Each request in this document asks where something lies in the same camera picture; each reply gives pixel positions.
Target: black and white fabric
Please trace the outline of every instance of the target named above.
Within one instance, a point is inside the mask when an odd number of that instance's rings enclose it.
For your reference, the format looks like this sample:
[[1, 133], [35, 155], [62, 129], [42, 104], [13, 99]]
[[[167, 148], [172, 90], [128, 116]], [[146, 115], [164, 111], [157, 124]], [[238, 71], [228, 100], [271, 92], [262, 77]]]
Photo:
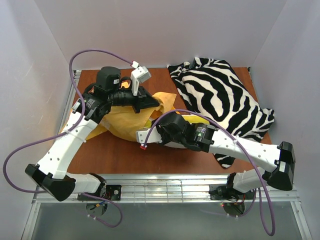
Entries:
[[[275, 121], [274, 110], [260, 108], [225, 60], [196, 57], [192, 64], [167, 68], [186, 108], [216, 121], [235, 136], [260, 142]], [[214, 156], [223, 168], [235, 160]]]

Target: yellow cloth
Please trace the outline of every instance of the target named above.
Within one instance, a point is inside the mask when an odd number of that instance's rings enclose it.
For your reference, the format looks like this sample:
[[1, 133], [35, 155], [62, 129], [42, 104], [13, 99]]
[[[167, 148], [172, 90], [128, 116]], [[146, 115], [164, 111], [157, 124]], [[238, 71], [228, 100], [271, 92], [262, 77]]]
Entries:
[[153, 97], [159, 102], [159, 106], [141, 109], [135, 113], [131, 106], [113, 106], [109, 114], [105, 115], [100, 124], [86, 138], [91, 139], [109, 130], [113, 135], [136, 142], [136, 131], [146, 127], [151, 119], [156, 119], [163, 113], [173, 108], [176, 94], [157, 92]]

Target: brown wooden surface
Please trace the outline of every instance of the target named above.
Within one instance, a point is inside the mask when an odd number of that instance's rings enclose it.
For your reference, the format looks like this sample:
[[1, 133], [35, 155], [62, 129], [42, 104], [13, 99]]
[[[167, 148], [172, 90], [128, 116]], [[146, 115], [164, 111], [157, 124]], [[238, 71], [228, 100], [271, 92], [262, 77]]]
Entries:
[[[122, 76], [130, 76], [132, 69], [123, 69]], [[166, 68], [150, 68], [152, 78], [142, 85], [151, 93], [177, 94], [174, 107], [186, 109]], [[247, 68], [236, 67], [235, 73], [249, 93], [257, 99]], [[96, 81], [97, 70], [83, 70], [78, 88], [84, 91]], [[270, 144], [267, 134], [263, 143]], [[102, 133], [84, 143], [72, 160], [68, 172], [75, 174], [221, 174], [250, 170], [250, 163], [236, 159], [228, 169], [223, 169], [212, 154], [188, 149], [175, 149], [158, 144], [148, 144], [146, 150], [137, 142], [130, 142]]]

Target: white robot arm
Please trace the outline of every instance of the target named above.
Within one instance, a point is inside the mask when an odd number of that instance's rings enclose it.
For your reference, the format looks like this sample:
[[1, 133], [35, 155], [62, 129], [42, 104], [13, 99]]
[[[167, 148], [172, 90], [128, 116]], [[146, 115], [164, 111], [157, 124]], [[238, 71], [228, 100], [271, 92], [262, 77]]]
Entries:
[[[137, 91], [120, 88], [121, 81], [119, 69], [103, 67], [97, 74], [96, 83], [88, 86], [82, 95], [85, 114], [80, 124], [72, 131], [68, 131], [81, 116], [82, 106], [81, 101], [78, 101], [73, 106], [73, 112], [63, 129], [68, 134], [58, 138], [37, 164], [29, 164], [25, 169], [38, 186], [58, 201], [65, 200], [73, 193], [89, 193], [101, 198], [105, 196], [107, 184], [105, 179], [94, 173], [71, 174], [67, 169], [82, 143], [86, 142], [86, 137], [96, 128], [103, 116], [110, 112], [111, 106], [132, 106], [134, 111], [139, 113], [140, 109], [159, 105], [143, 87], [139, 86]], [[137, 131], [137, 141], [144, 143], [148, 132], [150, 129]], [[259, 166], [258, 169], [268, 185], [284, 191], [292, 189], [295, 155], [290, 143], [268, 145], [240, 137], [237, 141], [244, 146]], [[165, 116], [153, 128], [147, 142], [247, 159], [236, 142], [223, 131], [204, 123], [190, 124], [177, 113]], [[254, 170], [232, 173], [228, 177], [226, 186], [215, 194], [220, 197], [230, 192], [233, 195], [241, 195], [261, 186]]]
[[[136, 133], [139, 143], [146, 141], [151, 129]], [[262, 144], [241, 137], [232, 140], [222, 130], [204, 123], [190, 124], [177, 113], [170, 113], [153, 128], [147, 143], [159, 143], [168, 147], [187, 148], [193, 151], [223, 154], [248, 161], [247, 156], [237, 145], [239, 142], [249, 153], [258, 170], [269, 186], [290, 191], [293, 188], [295, 154], [291, 143], [283, 141], [280, 145]], [[232, 173], [228, 177], [225, 190], [238, 195], [262, 187], [254, 169], [242, 173]]]

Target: metal frame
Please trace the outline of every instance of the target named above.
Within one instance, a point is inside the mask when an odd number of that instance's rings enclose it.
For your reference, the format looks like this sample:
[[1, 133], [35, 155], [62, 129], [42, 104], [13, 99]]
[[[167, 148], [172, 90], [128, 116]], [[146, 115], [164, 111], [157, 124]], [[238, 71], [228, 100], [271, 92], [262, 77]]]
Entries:
[[298, 225], [298, 228], [300, 230], [300, 234], [302, 236], [303, 240], [312, 240], [311, 233], [308, 227], [308, 224], [305, 219], [304, 212], [301, 208], [301, 202], [300, 201], [292, 201], [291, 207], [295, 216], [296, 223]]
[[[102, 174], [100, 175], [108, 185], [121, 185], [120, 203], [220, 203], [211, 200], [209, 185], [224, 185], [227, 174]], [[284, 192], [267, 187], [272, 201], [298, 201], [297, 190]], [[262, 192], [262, 201], [266, 202], [266, 195]], [[78, 194], [72, 194], [63, 203], [82, 203], [77, 201]], [[48, 193], [37, 194], [35, 203], [59, 203]]]
[[[75, 71], [75, 81], [78, 84], [81, 71]], [[64, 126], [76, 91], [71, 88], [63, 113], [60, 129]], [[218, 203], [211, 200], [209, 185], [223, 185], [227, 181], [227, 174], [105, 174], [101, 175], [107, 184], [122, 185], [120, 203]], [[300, 206], [299, 195], [293, 186], [292, 191], [280, 191], [267, 187], [271, 200], [274, 202], [290, 202], [294, 216], [303, 240], [311, 240], [311, 234]], [[266, 196], [262, 192], [262, 201]], [[22, 235], [22, 240], [30, 240], [34, 232], [41, 203], [83, 203], [77, 200], [77, 194], [72, 194], [65, 201], [59, 202], [48, 193], [35, 194], [32, 200], [30, 214]]]
[[26, 221], [24, 231], [21, 237], [21, 240], [30, 240], [32, 238], [32, 234], [34, 233], [34, 229], [36, 226], [37, 218], [39, 215], [41, 203], [34, 202], [32, 204], [29, 217]]

